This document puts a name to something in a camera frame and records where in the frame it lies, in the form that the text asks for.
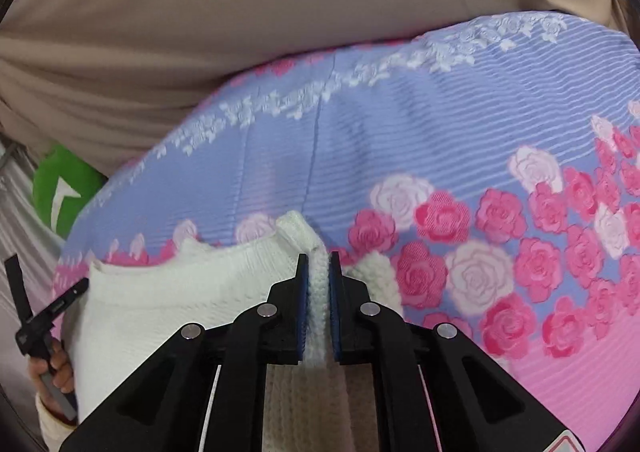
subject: person's sleeve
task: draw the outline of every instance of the person's sleeve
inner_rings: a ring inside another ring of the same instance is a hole
[[[73,425],[67,425],[52,415],[42,404],[40,397],[36,394],[36,409],[38,418],[40,419],[40,431],[45,445],[49,448],[49,452],[58,452],[63,441],[76,428]]]

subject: white arrow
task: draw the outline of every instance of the white arrow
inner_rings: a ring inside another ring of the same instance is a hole
[[[53,203],[51,204],[51,229],[55,232],[58,229],[58,217],[60,216],[60,209],[62,208],[62,202],[65,197],[82,197],[76,192],[69,183],[62,179],[62,176],[58,176],[58,186],[56,187],[56,193],[53,195]]]

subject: white knit garment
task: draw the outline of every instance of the white knit garment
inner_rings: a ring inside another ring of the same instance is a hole
[[[262,449],[375,452],[370,367],[343,368],[333,360],[328,254],[296,212],[278,219],[272,236],[240,246],[211,248],[187,240],[161,266],[92,265],[89,291],[64,328],[79,421],[184,324],[231,323],[265,301],[271,285],[295,275],[300,253],[309,256],[305,353],[298,366],[268,368]],[[388,258],[370,254],[349,273],[367,282],[372,299],[402,313]]]

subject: green object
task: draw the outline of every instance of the green object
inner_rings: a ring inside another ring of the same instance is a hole
[[[33,177],[33,207],[45,225],[66,239],[78,214],[107,178],[61,145]]]

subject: white sticker with red border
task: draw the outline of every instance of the white sticker with red border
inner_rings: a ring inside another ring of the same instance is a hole
[[[565,430],[544,452],[584,452],[584,448],[570,430]]]

